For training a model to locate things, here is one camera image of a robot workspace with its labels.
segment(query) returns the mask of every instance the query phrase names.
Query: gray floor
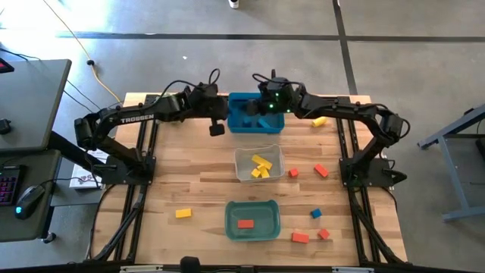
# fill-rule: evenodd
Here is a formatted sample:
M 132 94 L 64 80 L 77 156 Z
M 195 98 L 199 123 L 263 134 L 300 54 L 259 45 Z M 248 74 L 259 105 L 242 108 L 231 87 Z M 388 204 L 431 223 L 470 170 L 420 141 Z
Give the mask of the gray floor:
M 101 106 L 114 100 L 92 78 L 73 39 L 42 2 L 31 6 L 0 1 L 2 46 L 40 58 L 69 58 L 70 80 Z M 116 33 L 337 34 L 331 0 L 227 0 L 118 2 L 50 1 L 77 31 Z M 340 0 L 348 35 L 485 36 L 485 2 L 480 0 Z M 91 13 L 87 20 L 86 12 Z M 255 91 L 250 75 L 279 74 L 306 83 L 309 92 L 348 94 L 338 41 L 83 39 L 102 68 L 104 82 L 120 97 L 127 92 L 157 92 L 176 79 L 205 81 L 222 70 L 220 88 Z M 411 133 L 388 155 L 408 180 L 396 187 L 399 221 L 410 262 L 441 268 L 484 271 L 485 216 L 444 224 L 441 214 L 458 208 L 437 147 L 420 151 L 417 141 L 484 103 L 485 43 L 350 42 L 359 94 L 371 95 L 409 119 Z M 14 57 L 0 54 L 13 60 Z M 66 90 L 73 93 L 70 87 Z M 55 129 L 74 140 L 72 120 L 86 114 L 64 97 Z M 485 187 L 478 186 L 476 191 Z M 59 239 L 0 244 L 0 267 L 81 261 L 94 208 L 56 209 L 52 230 Z

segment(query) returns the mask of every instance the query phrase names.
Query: gray metal stand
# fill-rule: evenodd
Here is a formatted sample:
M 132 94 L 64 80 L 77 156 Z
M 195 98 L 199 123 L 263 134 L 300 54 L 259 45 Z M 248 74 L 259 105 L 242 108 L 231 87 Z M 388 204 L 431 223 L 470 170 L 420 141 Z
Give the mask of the gray metal stand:
M 446 167 L 452 178 L 453 187 L 462 207 L 457 211 L 444 214 L 444 221 L 485 215 L 485 206 L 471 206 L 464 191 L 464 187 L 473 184 L 485 184 L 479 182 L 483 181 L 483 177 L 485 177 L 485 162 L 483 162 L 477 147 L 474 145 L 476 139 L 485 137 L 485 135 L 458 134 L 484 118 L 485 105 L 482 105 L 418 143 L 421 149 L 439 143 Z

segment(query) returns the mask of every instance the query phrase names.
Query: computer mouse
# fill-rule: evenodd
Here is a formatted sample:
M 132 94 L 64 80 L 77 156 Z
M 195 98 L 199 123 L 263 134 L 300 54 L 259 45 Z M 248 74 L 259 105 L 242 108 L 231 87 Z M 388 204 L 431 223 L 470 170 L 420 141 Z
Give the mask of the computer mouse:
M 36 210 L 37 204 L 44 195 L 45 189 L 40 185 L 28 187 L 18 198 L 15 206 L 15 217 L 21 220 L 29 218 Z

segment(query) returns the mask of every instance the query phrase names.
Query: small cube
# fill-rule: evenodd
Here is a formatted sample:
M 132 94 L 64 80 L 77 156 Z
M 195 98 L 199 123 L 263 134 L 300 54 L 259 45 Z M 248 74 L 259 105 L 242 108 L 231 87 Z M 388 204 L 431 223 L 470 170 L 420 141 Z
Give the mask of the small cube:
M 175 218 L 187 218 L 192 216 L 192 209 L 178 209 L 175 211 Z
M 263 128 L 271 128 L 271 126 L 263 118 L 258 119 L 258 125 Z
M 321 125 L 324 125 L 326 122 L 327 122 L 327 118 L 326 117 L 319 117 L 317 119 L 314 119 L 311 122 L 311 126 L 312 127 L 319 127 Z
M 254 178 L 258 178 L 261 175 L 261 172 L 256 168 L 256 169 L 252 170 L 251 175 Z
M 314 168 L 322 177 L 327 177 L 328 176 L 328 171 L 322 167 L 320 164 L 316 164 Z
M 297 169 L 291 169 L 288 171 L 288 176 L 291 178 L 295 178 L 298 176 L 298 170 Z
M 318 218 L 318 217 L 321 216 L 321 210 L 315 209 L 315 210 L 311 211 L 310 214 L 313 217 L 313 219 Z
M 310 242 L 310 236 L 308 234 L 293 232 L 291 234 L 291 240 L 297 243 L 308 243 Z
M 244 117 L 242 120 L 242 126 L 243 127 L 251 127 L 252 121 L 250 117 Z
M 237 221 L 237 228 L 240 228 L 240 229 L 255 228 L 255 221 L 254 220 L 238 220 Z
M 263 177 L 263 178 L 270 177 L 270 173 L 268 172 L 268 170 L 265 167 L 258 168 L 258 170 L 261 172 L 261 177 Z
M 273 164 L 269 162 L 268 160 L 262 158 L 259 155 L 253 155 L 252 156 L 252 161 L 258 165 L 263 165 L 266 169 L 271 170 L 271 167 L 273 167 Z
M 326 229 L 322 229 L 320 232 L 318 232 L 318 236 L 320 236 L 322 240 L 326 240 L 330 236 L 330 233 L 328 233 Z

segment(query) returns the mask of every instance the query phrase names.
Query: shoe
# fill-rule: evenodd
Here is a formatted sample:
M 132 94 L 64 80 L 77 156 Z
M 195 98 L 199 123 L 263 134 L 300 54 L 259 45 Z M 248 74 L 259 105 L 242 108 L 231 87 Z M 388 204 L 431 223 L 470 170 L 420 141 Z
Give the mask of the shoe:
M 238 8 L 239 7 L 239 0 L 228 0 L 229 6 L 231 8 Z

